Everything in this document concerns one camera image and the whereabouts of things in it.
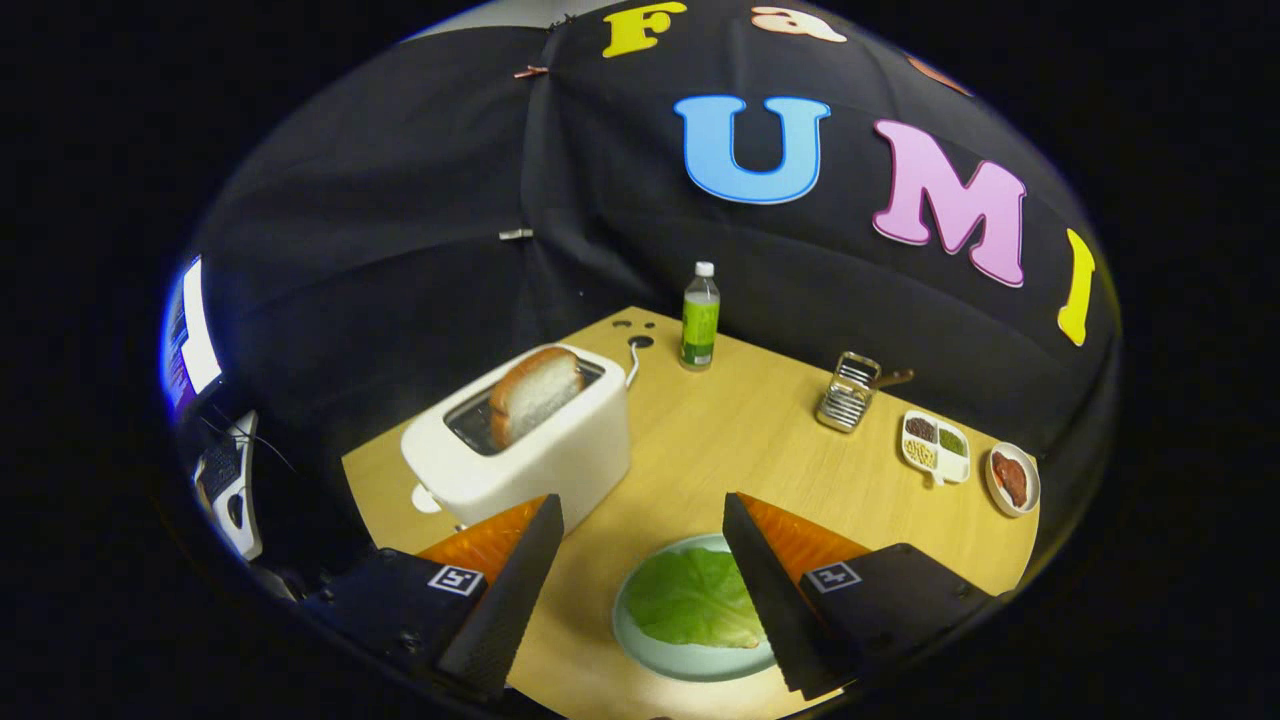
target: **toaster slot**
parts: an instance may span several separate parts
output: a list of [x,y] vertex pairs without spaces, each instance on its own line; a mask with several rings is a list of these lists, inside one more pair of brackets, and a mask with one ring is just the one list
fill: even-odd
[[[588,363],[579,357],[577,372],[582,374],[582,389],[591,387],[591,383],[600,379],[604,375],[604,368]],[[489,409],[489,395],[493,392],[494,383],[476,395],[463,400],[457,407],[449,410],[444,415],[444,425],[449,428],[462,442],[467,445],[475,452],[480,455],[498,455],[502,452],[493,443],[493,434],[489,430],[490,413]]]

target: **plastic bottle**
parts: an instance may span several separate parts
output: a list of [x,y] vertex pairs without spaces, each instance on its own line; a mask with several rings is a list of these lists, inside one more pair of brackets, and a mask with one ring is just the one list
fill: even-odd
[[680,341],[680,364],[701,372],[712,364],[716,325],[719,322],[719,288],[712,277],[716,265],[694,265],[694,282],[685,288],[684,334]]

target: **meat slice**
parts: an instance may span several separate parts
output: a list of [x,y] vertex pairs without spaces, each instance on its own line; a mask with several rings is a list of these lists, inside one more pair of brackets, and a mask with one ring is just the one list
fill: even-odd
[[1023,505],[1027,505],[1027,473],[1023,470],[1021,464],[998,452],[993,454],[991,459],[996,478],[1005,491],[1009,492],[1010,500],[1014,501],[1014,507],[1021,509]]

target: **table surface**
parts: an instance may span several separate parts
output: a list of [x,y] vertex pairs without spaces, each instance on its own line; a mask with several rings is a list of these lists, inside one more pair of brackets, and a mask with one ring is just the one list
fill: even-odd
[[[627,340],[646,334],[654,343],[637,351],[628,391],[631,469],[562,542],[508,675],[512,687],[567,717],[593,720],[780,717],[831,697],[805,702],[788,693],[776,665],[722,683],[672,680],[614,642],[611,614],[627,574],[675,541],[719,532],[727,492],[873,550],[909,542],[991,594],[1018,584],[1039,507],[1014,519],[991,500],[982,465],[996,438],[931,413],[965,433],[973,459],[966,482],[934,488],[899,445],[906,410],[927,409],[882,391],[858,428],[841,433],[814,419],[836,357],[819,369],[721,334],[712,366],[692,373],[677,360],[680,332],[676,319],[628,307],[563,340],[627,370]],[[458,523],[410,501],[417,479],[399,441],[411,421],[343,457],[374,542],[403,552],[426,548]]]

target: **orange soft pad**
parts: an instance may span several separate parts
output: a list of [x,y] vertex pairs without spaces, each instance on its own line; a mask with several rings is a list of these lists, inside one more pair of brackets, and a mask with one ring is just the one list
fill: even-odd
[[442,565],[479,570],[484,573],[485,580],[493,585],[544,500],[547,500],[545,495],[511,510],[504,510],[461,533],[444,538],[419,552],[417,556]]
[[769,550],[782,562],[787,577],[796,585],[800,584],[800,578],[809,570],[870,552],[870,550],[844,536],[838,536],[817,523],[810,523],[763,500],[756,500],[742,493],[735,495],[746,506],[746,511],[751,515],[755,527],[760,529],[760,534],[768,541]]

